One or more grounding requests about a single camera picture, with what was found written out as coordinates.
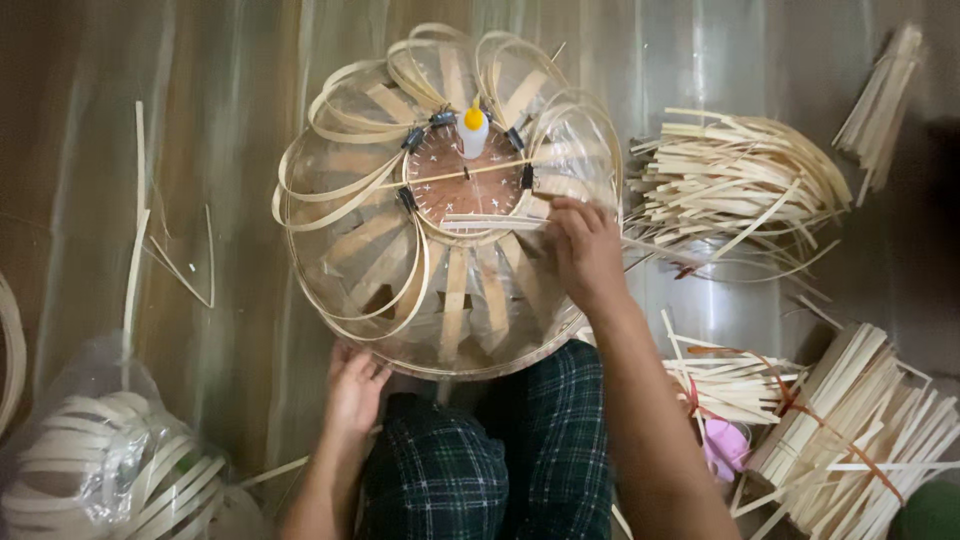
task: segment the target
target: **gray floor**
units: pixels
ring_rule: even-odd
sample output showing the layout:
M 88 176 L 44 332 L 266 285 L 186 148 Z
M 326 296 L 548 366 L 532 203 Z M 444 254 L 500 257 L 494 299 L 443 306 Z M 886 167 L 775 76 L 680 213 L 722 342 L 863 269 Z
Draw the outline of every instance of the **gray floor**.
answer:
M 681 106 L 775 117 L 824 148 L 890 30 L 920 22 L 928 56 L 891 182 L 825 231 L 844 242 L 814 271 L 831 314 L 887 329 L 904 361 L 960 394 L 958 194 L 945 168 L 960 113 L 954 1 L 50 0 L 0 15 L 3 50 L 16 52 L 0 59 L 0 269 L 24 313 L 34 398 L 81 342 L 120 327 L 142 99 L 151 190 L 203 292 L 210 204 L 218 304 L 145 258 L 137 351 L 169 408 L 241 474 L 308 451 L 331 334 L 290 280 L 267 209 L 276 162 L 327 75 L 430 20 L 548 51 L 566 42 L 559 66 L 608 103 L 624 147 Z M 829 339 L 782 283 L 674 282 L 654 264 L 631 286 L 648 312 L 667 308 L 678 331 L 710 341 L 806 361 Z M 268 485 L 269 504 L 288 485 Z

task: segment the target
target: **green plaid fabric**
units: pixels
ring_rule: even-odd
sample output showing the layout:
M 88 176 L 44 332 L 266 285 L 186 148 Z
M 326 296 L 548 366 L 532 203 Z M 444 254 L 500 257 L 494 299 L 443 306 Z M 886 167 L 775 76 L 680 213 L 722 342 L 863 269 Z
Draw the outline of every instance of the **green plaid fabric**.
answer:
M 477 419 L 413 394 L 390 398 L 364 476 L 362 538 L 610 538 L 593 347 L 569 341 L 499 380 Z

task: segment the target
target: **clear plastic wrap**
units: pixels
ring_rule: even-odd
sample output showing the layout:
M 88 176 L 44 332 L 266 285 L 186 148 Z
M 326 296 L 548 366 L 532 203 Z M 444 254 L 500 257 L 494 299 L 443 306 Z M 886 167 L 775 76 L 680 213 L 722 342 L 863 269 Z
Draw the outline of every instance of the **clear plastic wrap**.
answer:
M 0 453 L 2 537 L 266 538 L 256 503 L 228 485 L 226 458 L 120 358 L 119 336 L 87 343 Z
M 467 161 L 453 128 L 429 118 L 474 95 L 491 131 Z M 334 331 L 418 377 L 486 379 L 577 330 L 541 232 L 444 227 L 454 214 L 545 218 L 560 196 L 619 215 L 610 119 L 539 48 L 420 25 L 384 61 L 334 72 L 308 120 L 281 161 L 273 210 L 304 293 Z

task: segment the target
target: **white plastic bottle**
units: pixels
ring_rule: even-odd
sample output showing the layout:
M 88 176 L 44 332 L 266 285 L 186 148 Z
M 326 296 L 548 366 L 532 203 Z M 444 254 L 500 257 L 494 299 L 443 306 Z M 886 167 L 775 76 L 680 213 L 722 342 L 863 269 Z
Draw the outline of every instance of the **white plastic bottle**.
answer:
M 460 136 L 460 155 L 465 160 L 474 160 L 483 154 L 490 132 L 490 121 L 480 110 L 480 100 L 474 99 L 466 112 L 457 115 L 457 135 Z

